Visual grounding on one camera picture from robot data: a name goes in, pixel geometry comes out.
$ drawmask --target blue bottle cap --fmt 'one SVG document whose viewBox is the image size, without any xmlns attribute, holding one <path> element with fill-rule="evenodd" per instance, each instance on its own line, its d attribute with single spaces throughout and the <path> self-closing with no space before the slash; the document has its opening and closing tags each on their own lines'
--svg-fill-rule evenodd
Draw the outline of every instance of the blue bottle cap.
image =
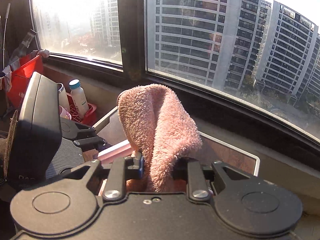
<svg viewBox="0 0 320 240">
<path fill-rule="evenodd" d="M 80 81 L 78 79 L 71 80 L 69 83 L 70 89 L 76 89 L 80 87 Z"/>
</svg>

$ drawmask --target red basket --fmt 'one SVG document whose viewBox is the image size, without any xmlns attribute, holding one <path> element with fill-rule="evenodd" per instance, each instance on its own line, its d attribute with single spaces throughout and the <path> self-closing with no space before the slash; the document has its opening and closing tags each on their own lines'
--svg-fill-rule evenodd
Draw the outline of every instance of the red basket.
<svg viewBox="0 0 320 240">
<path fill-rule="evenodd" d="M 24 98 L 33 72 L 43 73 L 41 55 L 34 57 L 32 60 L 29 59 L 29 55 L 20 59 L 20 64 L 26 63 L 11 73 L 12 87 L 10 91 L 7 92 L 7 96 L 15 108 L 19 107 L 21 100 Z"/>
<path fill-rule="evenodd" d="M 85 113 L 83 119 L 80 119 L 71 95 L 67 93 L 67 96 L 68 96 L 68 101 L 70 105 L 71 120 L 75 122 L 83 123 L 86 125 L 94 125 L 97 121 L 97 115 L 96 115 L 97 106 L 94 104 L 88 103 L 89 111 Z"/>
</svg>

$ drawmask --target window pane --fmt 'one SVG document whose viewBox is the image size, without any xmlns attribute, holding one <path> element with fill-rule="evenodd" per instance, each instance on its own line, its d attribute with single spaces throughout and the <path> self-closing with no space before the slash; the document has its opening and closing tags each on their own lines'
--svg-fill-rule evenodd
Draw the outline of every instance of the window pane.
<svg viewBox="0 0 320 240">
<path fill-rule="evenodd" d="M 40 46 L 122 64 L 117 0 L 32 0 Z"/>
<path fill-rule="evenodd" d="M 319 0 L 278 1 L 146 0 L 148 71 L 282 107 L 320 138 Z"/>
</svg>

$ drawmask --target window frame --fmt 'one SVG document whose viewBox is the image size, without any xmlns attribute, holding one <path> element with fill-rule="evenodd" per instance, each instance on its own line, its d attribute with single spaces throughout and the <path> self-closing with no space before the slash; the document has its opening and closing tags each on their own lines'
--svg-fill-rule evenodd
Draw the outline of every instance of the window frame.
<svg viewBox="0 0 320 240">
<path fill-rule="evenodd" d="M 30 15 L 33 20 L 33 11 L 29 0 Z M 88 78 L 121 89 L 128 89 L 137 85 L 152 83 L 163 84 L 173 89 L 182 102 L 185 110 L 192 116 L 196 115 L 215 125 L 219 120 L 212 115 L 212 109 L 224 115 L 227 112 L 233 119 L 227 127 L 231 132 L 242 134 L 251 140 L 261 143 L 279 153 L 290 156 L 294 149 L 291 145 L 298 145 L 306 149 L 306 154 L 293 152 L 293 157 L 317 170 L 320 170 L 320 140 L 308 136 L 301 129 L 280 121 L 271 113 L 252 107 L 249 103 L 230 96 L 215 89 L 195 85 L 190 82 L 178 81 L 168 75 L 147 72 L 146 43 L 145 43 L 145 0 L 118 0 L 119 32 L 122 52 L 122 67 L 111 62 L 90 61 L 86 58 L 52 53 L 44 59 L 44 64 L 50 64 L 57 69 L 71 71 Z M 286 145 L 278 143 L 278 138 L 286 140 Z"/>
</svg>

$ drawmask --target silver bolt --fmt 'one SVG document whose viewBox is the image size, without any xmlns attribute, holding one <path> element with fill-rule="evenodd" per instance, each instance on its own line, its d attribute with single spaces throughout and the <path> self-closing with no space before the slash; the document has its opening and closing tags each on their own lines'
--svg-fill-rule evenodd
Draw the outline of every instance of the silver bolt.
<svg viewBox="0 0 320 240">
<path fill-rule="evenodd" d="M 150 204 L 152 204 L 152 201 L 151 201 L 150 199 L 145 199 L 145 200 L 143 201 L 143 203 L 144 203 L 144 204 L 147 204 L 147 205 L 150 205 Z"/>
<path fill-rule="evenodd" d="M 192 195 L 195 197 L 195 198 L 206 198 L 209 193 L 203 189 L 200 189 L 200 190 L 195 190 Z"/>
<path fill-rule="evenodd" d="M 104 193 L 104 196 L 106 198 L 117 198 L 120 196 L 120 192 L 118 190 L 115 190 L 115 189 L 112 189 L 112 190 L 107 190 L 105 193 Z"/>
<path fill-rule="evenodd" d="M 160 201 L 161 201 L 161 198 L 154 197 L 154 198 L 152 199 L 152 201 L 153 201 L 153 202 L 160 202 Z"/>
</svg>

